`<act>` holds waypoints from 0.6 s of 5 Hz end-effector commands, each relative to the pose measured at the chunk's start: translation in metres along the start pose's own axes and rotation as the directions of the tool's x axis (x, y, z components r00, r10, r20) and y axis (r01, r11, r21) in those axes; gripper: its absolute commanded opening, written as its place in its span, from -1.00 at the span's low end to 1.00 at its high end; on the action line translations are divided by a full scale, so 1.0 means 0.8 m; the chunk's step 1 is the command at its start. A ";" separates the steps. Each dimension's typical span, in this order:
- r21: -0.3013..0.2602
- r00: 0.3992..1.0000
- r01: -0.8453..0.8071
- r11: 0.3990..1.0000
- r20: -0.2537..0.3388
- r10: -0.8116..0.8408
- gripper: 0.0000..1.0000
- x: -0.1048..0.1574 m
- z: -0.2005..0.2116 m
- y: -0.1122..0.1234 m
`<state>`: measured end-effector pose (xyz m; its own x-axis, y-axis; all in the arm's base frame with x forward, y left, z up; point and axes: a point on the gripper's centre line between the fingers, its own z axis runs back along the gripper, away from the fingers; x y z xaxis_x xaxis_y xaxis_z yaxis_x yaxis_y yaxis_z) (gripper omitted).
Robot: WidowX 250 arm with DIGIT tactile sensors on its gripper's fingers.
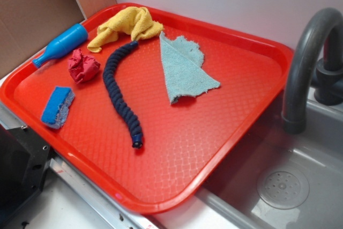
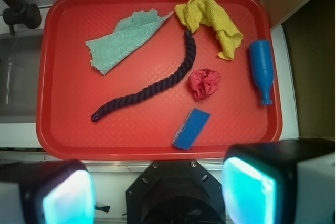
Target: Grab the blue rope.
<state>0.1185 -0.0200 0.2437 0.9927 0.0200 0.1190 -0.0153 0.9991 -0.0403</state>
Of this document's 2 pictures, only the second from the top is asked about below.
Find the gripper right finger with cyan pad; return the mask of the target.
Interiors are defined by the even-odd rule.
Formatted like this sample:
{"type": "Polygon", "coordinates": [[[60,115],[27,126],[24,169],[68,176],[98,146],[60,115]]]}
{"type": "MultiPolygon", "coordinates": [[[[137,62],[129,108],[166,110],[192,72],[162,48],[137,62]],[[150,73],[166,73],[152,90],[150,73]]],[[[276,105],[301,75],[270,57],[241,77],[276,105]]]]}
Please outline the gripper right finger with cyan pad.
{"type": "Polygon", "coordinates": [[[232,145],[222,194],[233,223],[335,223],[335,142],[232,145]]]}

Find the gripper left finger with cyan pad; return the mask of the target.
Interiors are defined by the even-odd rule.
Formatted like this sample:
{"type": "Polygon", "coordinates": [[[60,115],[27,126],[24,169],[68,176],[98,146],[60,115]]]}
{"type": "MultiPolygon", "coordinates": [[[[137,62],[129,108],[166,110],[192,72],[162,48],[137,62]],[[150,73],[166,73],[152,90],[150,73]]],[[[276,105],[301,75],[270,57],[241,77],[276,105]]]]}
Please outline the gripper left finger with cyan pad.
{"type": "Polygon", "coordinates": [[[1,163],[1,223],[93,223],[94,186],[75,159],[1,163]]]}

